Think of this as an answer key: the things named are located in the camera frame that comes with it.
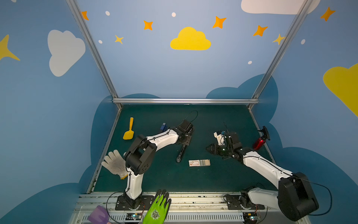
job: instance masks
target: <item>yellow handle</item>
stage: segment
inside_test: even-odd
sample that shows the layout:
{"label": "yellow handle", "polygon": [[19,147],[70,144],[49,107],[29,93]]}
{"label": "yellow handle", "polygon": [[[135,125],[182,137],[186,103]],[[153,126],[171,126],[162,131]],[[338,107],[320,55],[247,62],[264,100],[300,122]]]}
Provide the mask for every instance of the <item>yellow handle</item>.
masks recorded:
{"label": "yellow handle", "polygon": [[129,121],[129,130],[132,130],[133,120],[134,118],[131,118],[131,120]]}

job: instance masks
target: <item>green mat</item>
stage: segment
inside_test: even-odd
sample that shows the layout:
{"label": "green mat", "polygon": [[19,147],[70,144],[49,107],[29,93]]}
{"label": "green mat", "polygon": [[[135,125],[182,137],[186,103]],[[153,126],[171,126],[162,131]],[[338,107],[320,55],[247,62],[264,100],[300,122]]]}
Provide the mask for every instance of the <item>green mat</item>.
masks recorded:
{"label": "green mat", "polygon": [[[152,166],[143,177],[144,192],[158,189],[176,192],[240,191],[257,185],[268,190],[276,189],[251,168],[231,158],[223,160],[205,150],[217,142],[213,133],[225,129],[223,122],[230,132],[238,133],[243,146],[252,146],[259,134],[245,105],[124,105],[108,152],[117,149],[123,155],[137,135],[156,135],[164,122],[168,127],[177,126],[192,110],[198,111],[198,117],[193,121],[195,131],[182,162],[175,161],[181,145],[173,144],[157,151]],[[191,121],[195,116],[194,111],[187,120]],[[123,134],[129,129],[130,117],[134,117],[134,137],[123,140]],[[271,161],[265,147],[258,153]],[[189,167],[188,160],[194,159],[210,159],[211,165]],[[127,178],[121,180],[102,167],[94,191],[124,191],[126,185]]]}

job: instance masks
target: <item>green rubber glove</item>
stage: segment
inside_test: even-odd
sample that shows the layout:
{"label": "green rubber glove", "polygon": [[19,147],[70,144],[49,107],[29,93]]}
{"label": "green rubber glove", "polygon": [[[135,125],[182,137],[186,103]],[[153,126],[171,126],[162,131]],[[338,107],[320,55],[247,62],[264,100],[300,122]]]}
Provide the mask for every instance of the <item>green rubber glove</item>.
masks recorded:
{"label": "green rubber glove", "polygon": [[168,197],[169,193],[165,193],[165,190],[161,194],[160,190],[157,192],[157,197],[145,215],[143,224],[163,224],[171,203]]}

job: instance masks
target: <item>vent grille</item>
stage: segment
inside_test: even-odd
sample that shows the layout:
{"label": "vent grille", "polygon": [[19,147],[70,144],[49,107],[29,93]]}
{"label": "vent grille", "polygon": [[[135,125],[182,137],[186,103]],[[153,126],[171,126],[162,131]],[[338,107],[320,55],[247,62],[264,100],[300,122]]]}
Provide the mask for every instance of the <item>vent grille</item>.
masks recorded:
{"label": "vent grille", "polygon": [[169,213],[166,221],[244,221],[242,213],[213,214],[213,213]]}
{"label": "vent grille", "polygon": [[[88,221],[90,213],[85,213],[82,219],[82,223],[90,223]],[[138,222],[138,221],[126,221],[126,214],[115,215],[111,214],[111,217],[120,223],[130,223],[130,222]],[[170,222],[239,222],[244,221],[242,217],[242,213],[169,213],[165,219],[166,223]]]}
{"label": "vent grille", "polygon": [[[87,222],[90,223],[90,221],[88,220],[88,217],[89,217],[89,215],[83,216],[82,222],[83,223],[87,223]],[[111,215],[111,217],[116,221],[124,221],[125,216],[124,215]]]}

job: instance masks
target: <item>red bottle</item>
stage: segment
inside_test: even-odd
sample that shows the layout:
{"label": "red bottle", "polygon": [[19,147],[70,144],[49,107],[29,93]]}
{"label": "red bottle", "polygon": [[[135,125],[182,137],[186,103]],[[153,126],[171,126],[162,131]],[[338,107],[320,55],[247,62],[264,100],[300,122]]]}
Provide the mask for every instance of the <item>red bottle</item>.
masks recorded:
{"label": "red bottle", "polygon": [[262,130],[259,130],[259,132],[262,132],[263,135],[260,138],[258,138],[258,140],[252,145],[254,150],[259,150],[261,146],[265,144],[266,140],[270,140],[270,135],[265,126],[263,126]]}

